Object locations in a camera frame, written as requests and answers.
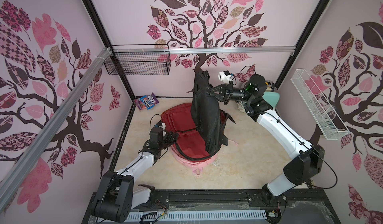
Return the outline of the red backpack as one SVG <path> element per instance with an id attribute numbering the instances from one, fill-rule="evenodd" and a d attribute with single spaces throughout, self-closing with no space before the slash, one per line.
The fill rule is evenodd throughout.
<path id="1" fill-rule="evenodd" d="M 191 115 L 191 103 L 183 103 L 174 106 L 161 114 L 162 121 L 168 132 L 173 132 L 177 137 L 177 143 L 172 146 L 176 154 L 181 158 L 193 162 L 207 161 L 216 155 L 222 145 L 228 145 L 228 138 L 224 135 L 224 129 L 228 119 L 232 117 L 225 111 L 220 111 L 220 141 L 217 147 L 208 152 L 205 141 L 199 134 Z"/>

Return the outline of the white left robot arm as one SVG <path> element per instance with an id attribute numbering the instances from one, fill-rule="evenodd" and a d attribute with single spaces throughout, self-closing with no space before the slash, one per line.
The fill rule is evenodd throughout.
<path id="1" fill-rule="evenodd" d="M 134 189 L 135 182 L 161 158 L 162 151 L 174 145 L 178 133 L 166 131 L 155 126 L 151 129 L 149 139 L 138 152 L 138 157 L 124 168 L 105 173 L 91 206 L 91 215 L 99 221 L 123 223 L 130 211 L 149 201 L 154 187 L 140 185 Z"/>

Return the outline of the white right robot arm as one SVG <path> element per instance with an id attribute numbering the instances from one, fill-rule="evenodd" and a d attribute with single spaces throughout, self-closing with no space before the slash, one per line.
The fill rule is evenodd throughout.
<path id="1" fill-rule="evenodd" d="M 266 98 L 270 93 L 262 75 L 252 75 L 243 88 L 234 87 L 234 75 L 227 70 L 220 72 L 218 79 L 222 84 L 211 87 L 207 93 L 224 104 L 231 100 L 242 103 L 245 113 L 263 126 L 291 159 L 280 175 L 263 186 L 261 197 L 264 203 L 270 205 L 285 192 L 302 185 L 321 172 L 323 164 L 326 163 L 324 148 L 303 139 L 281 119 Z"/>

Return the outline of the pink backpack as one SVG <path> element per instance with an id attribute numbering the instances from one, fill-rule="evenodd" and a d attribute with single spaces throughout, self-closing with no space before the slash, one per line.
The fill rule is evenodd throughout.
<path id="1" fill-rule="evenodd" d="M 193 157 L 202 157 L 208 155 L 205 150 L 205 141 L 202 138 L 184 138 L 183 141 L 181 141 L 180 147 L 184 148 L 187 154 L 190 154 Z M 218 153 L 216 153 L 212 157 L 202 161 L 190 161 L 185 159 L 178 152 L 175 144 L 171 147 L 171 151 L 175 160 L 181 165 L 191 169 L 195 175 L 200 175 L 203 169 L 212 164 L 218 157 Z"/>

